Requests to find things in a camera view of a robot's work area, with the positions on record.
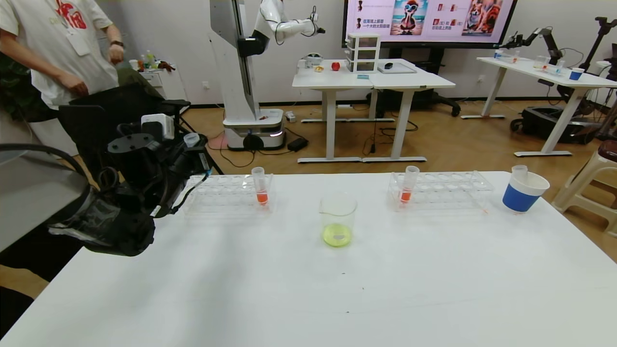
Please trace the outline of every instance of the television screen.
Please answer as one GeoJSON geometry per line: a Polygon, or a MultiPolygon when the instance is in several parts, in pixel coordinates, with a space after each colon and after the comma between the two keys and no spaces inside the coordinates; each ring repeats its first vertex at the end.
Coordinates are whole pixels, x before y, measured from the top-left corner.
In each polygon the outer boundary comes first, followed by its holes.
{"type": "Polygon", "coordinates": [[[386,44],[498,46],[515,3],[516,0],[345,0],[343,42],[348,33],[377,33],[386,44]]]}

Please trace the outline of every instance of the office chair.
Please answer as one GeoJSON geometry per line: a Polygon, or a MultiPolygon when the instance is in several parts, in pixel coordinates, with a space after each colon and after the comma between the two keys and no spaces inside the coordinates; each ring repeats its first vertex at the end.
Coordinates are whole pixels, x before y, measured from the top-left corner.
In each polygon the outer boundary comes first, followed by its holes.
{"type": "MultiPolygon", "coordinates": [[[[58,119],[80,151],[87,149],[96,152],[99,162],[84,160],[90,174],[96,179],[103,167],[113,166],[107,156],[107,144],[123,136],[124,125],[139,129],[142,115],[163,113],[172,116],[177,141],[182,141],[184,134],[189,132],[180,122],[195,132],[180,116],[180,110],[190,104],[184,100],[155,98],[148,95],[141,85],[131,84],[85,96],[71,101],[69,105],[60,106],[58,119]]],[[[219,174],[224,174],[210,156],[207,160],[219,174]]]]}

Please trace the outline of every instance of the hand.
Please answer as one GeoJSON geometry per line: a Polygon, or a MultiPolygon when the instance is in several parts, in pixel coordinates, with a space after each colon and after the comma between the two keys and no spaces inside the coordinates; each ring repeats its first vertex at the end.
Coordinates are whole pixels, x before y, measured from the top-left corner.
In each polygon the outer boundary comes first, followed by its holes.
{"type": "Polygon", "coordinates": [[[117,44],[109,46],[109,52],[107,53],[107,60],[113,65],[124,61],[124,47],[117,44]]]}
{"type": "Polygon", "coordinates": [[[58,77],[58,82],[77,96],[86,96],[89,94],[86,83],[81,78],[68,72],[64,72],[60,75],[60,77],[58,77]]]}

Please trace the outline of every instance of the plastic stool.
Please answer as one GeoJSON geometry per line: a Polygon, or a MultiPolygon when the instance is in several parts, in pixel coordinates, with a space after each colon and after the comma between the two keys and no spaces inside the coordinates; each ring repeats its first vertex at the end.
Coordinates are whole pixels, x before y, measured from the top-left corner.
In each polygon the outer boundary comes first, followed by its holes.
{"type": "Polygon", "coordinates": [[[566,212],[571,206],[579,206],[600,215],[608,220],[606,232],[617,237],[617,188],[594,179],[604,170],[617,171],[617,141],[604,141],[581,171],[568,179],[551,205],[561,213],[566,212]],[[582,192],[587,185],[615,195],[611,207],[585,198],[582,192]]]}

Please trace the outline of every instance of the white t-shirt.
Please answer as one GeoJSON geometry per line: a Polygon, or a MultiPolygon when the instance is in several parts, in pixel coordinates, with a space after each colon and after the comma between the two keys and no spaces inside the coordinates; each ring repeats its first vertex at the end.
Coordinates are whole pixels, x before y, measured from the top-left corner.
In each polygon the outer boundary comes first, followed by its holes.
{"type": "MultiPolygon", "coordinates": [[[[48,63],[80,77],[90,94],[118,86],[115,68],[103,58],[96,32],[112,22],[94,0],[0,0],[0,28],[48,63]],[[79,56],[67,38],[69,28],[90,53],[79,56]]],[[[53,78],[32,70],[32,85],[52,109],[77,96],[53,78]]]]}

